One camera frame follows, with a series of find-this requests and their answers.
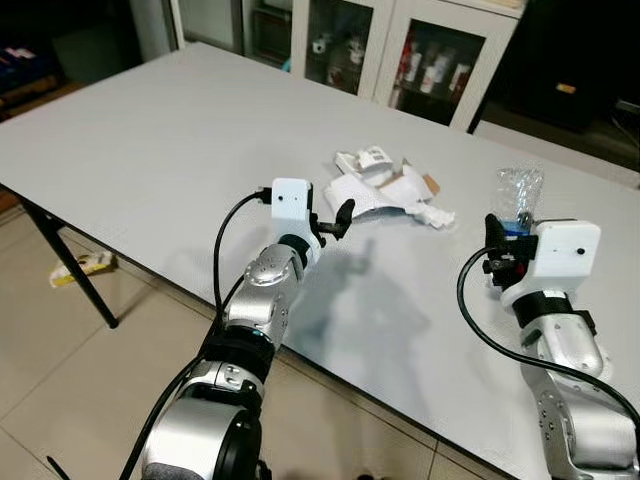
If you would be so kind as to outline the clear plastic water bottle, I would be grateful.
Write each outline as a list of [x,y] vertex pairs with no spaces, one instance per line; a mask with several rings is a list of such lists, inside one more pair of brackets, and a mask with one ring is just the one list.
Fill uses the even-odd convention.
[[507,236],[527,236],[535,224],[544,174],[531,168],[502,168],[495,172],[492,212]]

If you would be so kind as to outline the crumpled white paper trash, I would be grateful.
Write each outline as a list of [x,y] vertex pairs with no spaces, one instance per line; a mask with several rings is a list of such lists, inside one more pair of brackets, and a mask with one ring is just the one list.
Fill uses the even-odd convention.
[[370,146],[337,151],[334,164],[340,175],[324,188],[323,195],[335,211],[352,200],[353,218],[375,209],[399,209],[435,229],[453,227],[456,214],[431,205],[440,193],[439,184],[410,161],[394,160],[384,148]]

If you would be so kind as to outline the white glass door cabinet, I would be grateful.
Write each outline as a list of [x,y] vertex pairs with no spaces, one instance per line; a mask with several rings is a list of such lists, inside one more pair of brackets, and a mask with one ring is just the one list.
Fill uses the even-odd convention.
[[457,131],[530,0],[160,0],[170,46],[206,44]]

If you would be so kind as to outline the black cabinet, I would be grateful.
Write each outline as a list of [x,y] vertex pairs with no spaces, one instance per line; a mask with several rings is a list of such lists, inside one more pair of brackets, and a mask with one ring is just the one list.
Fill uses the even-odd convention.
[[640,170],[637,128],[616,109],[630,84],[621,5],[607,0],[527,0],[480,118]]

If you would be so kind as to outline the yellow wrapper litter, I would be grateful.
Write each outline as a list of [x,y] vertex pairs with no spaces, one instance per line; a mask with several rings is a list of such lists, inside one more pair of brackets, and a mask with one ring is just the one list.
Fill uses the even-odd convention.
[[[78,269],[86,276],[106,273],[116,266],[114,253],[108,251],[84,253],[84,255],[77,256],[76,261]],[[64,287],[64,285],[76,283],[76,276],[72,274],[72,270],[67,265],[58,264],[55,269],[50,271],[47,283],[51,285],[51,288]]]

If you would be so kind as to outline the black metal table leg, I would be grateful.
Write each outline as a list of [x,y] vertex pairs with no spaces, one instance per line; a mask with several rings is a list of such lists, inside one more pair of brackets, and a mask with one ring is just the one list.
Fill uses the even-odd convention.
[[88,276],[83,273],[82,266],[79,265],[77,256],[74,256],[70,248],[67,246],[67,242],[60,237],[59,230],[67,228],[67,224],[63,220],[56,218],[56,216],[50,214],[49,211],[42,209],[42,207],[33,204],[27,197],[15,195],[18,197],[20,205],[23,206],[24,211],[27,212],[29,218],[36,225],[36,228],[40,230],[41,236],[45,238],[45,241],[54,251],[55,255],[59,257],[61,264],[68,269],[69,274],[72,275],[74,282],[82,289],[84,297],[91,302],[91,305],[99,311],[102,320],[109,326],[110,329],[118,328],[119,320],[110,310],[104,298],[95,288],[95,285],[88,279]]

